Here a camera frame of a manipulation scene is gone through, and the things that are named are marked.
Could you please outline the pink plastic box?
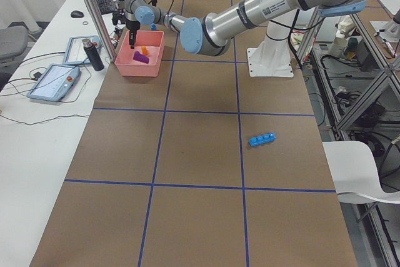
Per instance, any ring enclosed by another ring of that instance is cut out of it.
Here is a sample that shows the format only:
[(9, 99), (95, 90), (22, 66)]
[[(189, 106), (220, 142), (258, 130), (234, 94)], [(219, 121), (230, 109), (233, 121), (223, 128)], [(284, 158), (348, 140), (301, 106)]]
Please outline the pink plastic box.
[(121, 76), (158, 76), (164, 51), (163, 31), (138, 31), (134, 48), (129, 44), (128, 31), (119, 45), (114, 63)]

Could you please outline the white chair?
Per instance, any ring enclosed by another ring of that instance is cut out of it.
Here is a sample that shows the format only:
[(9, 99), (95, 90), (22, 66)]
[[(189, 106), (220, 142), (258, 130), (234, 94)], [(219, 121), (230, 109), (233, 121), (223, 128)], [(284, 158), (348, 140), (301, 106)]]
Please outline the white chair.
[(370, 148), (359, 141), (329, 141), (322, 144), (337, 198), (341, 203), (399, 204), (399, 192), (387, 193), (380, 184)]

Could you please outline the far teach pendant tablet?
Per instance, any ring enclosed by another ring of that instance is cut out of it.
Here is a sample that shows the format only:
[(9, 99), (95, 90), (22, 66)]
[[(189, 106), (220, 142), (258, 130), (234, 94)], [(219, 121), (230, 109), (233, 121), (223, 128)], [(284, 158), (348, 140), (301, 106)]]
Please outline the far teach pendant tablet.
[(84, 51), (83, 39), (89, 39), (97, 49), (102, 46), (98, 36), (76, 36), (69, 38), (63, 64), (75, 65), (79, 63), (89, 64), (90, 61)]

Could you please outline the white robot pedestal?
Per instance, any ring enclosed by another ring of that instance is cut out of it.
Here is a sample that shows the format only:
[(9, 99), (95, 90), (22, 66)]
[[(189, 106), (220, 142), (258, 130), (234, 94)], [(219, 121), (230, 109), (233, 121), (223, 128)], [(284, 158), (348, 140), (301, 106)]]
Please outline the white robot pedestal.
[(250, 77), (292, 78), (288, 46), (289, 28), (269, 22), (264, 41), (256, 48), (247, 48)]

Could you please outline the purple toy block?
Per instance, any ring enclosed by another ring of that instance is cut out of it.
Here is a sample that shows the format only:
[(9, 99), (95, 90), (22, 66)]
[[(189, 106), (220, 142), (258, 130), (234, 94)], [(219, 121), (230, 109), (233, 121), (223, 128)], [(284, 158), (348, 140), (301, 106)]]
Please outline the purple toy block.
[(149, 63), (149, 58), (139, 51), (134, 52), (133, 60), (138, 61), (140, 63), (148, 64)]

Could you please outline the teach pendant tablet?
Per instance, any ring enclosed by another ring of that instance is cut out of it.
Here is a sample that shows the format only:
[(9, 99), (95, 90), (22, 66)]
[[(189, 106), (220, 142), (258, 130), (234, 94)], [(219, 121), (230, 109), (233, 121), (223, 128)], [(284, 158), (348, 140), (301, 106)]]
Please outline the teach pendant tablet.
[(75, 65), (79, 63), (89, 64), (90, 61), (84, 51), (83, 39), (89, 39), (97, 49), (102, 46), (98, 36), (76, 36), (69, 38), (63, 64)]
[(27, 97), (40, 101), (60, 101), (79, 79), (78, 66), (51, 64), (29, 90)]

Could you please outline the aluminium frame post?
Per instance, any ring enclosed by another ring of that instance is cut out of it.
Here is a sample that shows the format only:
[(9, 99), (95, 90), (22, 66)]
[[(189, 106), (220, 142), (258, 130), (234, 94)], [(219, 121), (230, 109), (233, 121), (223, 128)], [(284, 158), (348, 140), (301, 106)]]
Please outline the aluminium frame post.
[(94, 26), (97, 30), (97, 33), (100, 37), (100, 40), (102, 42), (102, 45), (104, 46), (104, 49), (107, 52), (108, 58), (111, 63), (115, 61), (116, 58), (116, 50), (112, 44), (111, 38), (108, 34), (106, 25), (103, 21), (103, 17), (101, 15), (101, 12), (98, 8), (96, 0), (84, 0), (84, 3), (87, 7), (87, 10), (92, 17), (92, 21), (94, 23)]

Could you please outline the near teach pendant tablet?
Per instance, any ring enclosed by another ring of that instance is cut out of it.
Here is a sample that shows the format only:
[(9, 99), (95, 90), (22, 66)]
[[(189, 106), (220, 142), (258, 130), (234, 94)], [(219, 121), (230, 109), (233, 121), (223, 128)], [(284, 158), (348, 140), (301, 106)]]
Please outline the near teach pendant tablet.
[(60, 101), (79, 79), (78, 66), (51, 64), (29, 90), (27, 97), (40, 101)]

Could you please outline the cloth bag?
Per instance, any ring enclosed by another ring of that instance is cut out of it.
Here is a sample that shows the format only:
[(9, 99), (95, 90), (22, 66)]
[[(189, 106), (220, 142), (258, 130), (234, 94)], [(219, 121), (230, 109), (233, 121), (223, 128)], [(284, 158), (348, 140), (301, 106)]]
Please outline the cloth bag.
[(336, 24), (336, 38), (347, 39), (355, 30), (356, 25), (350, 15), (341, 16)]

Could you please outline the black computer mouse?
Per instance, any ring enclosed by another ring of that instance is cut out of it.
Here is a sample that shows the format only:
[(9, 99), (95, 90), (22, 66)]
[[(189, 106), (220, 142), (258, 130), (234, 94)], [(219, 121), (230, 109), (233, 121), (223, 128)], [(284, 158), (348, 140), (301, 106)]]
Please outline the black computer mouse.
[(70, 13), (70, 16), (71, 16), (72, 18), (74, 18), (74, 19), (76, 19), (76, 18), (83, 18), (83, 17), (84, 17), (84, 13), (83, 13), (82, 11), (75, 10), (75, 11), (72, 11), (72, 12)]

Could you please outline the black water bottle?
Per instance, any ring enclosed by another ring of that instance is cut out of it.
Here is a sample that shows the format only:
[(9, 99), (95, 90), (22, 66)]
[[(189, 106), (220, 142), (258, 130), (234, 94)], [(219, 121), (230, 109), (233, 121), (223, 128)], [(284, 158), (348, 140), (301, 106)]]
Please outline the black water bottle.
[(104, 69), (104, 64), (101, 60), (101, 57), (98, 53), (96, 45), (89, 38), (84, 38), (82, 40), (83, 48), (86, 53), (86, 56), (91, 63), (92, 67), (95, 71), (101, 71)]

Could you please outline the long blue toy block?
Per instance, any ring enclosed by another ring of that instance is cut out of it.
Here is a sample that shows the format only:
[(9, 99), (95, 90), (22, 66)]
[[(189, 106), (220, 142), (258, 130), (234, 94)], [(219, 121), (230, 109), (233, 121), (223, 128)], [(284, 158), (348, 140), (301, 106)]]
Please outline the long blue toy block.
[(271, 143), (276, 140), (276, 134), (274, 132), (265, 133), (259, 136), (251, 137), (248, 141), (251, 147), (256, 147), (264, 144)]

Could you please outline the orange toy block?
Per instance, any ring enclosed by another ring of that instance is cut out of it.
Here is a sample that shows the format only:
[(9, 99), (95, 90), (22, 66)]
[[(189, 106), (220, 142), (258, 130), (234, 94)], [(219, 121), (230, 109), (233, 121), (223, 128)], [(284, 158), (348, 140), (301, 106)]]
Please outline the orange toy block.
[(145, 55), (145, 56), (148, 56), (148, 55), (149, 55), (149, 52), (148, 52), (147, 47), (142, 46), (142, 47), (141, 47), (141, 51), (142, 51), (142, 54), (143, 54), (143, 55)]

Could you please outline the black keyboard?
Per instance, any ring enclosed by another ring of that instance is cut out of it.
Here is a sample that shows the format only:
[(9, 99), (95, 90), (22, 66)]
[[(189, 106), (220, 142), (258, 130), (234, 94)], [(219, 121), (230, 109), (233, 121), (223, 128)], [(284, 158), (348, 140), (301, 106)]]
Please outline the black keyboard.
[(112, 13), (116, 10), (113, 0), (96, 0), (96, 3), (102, 15)]

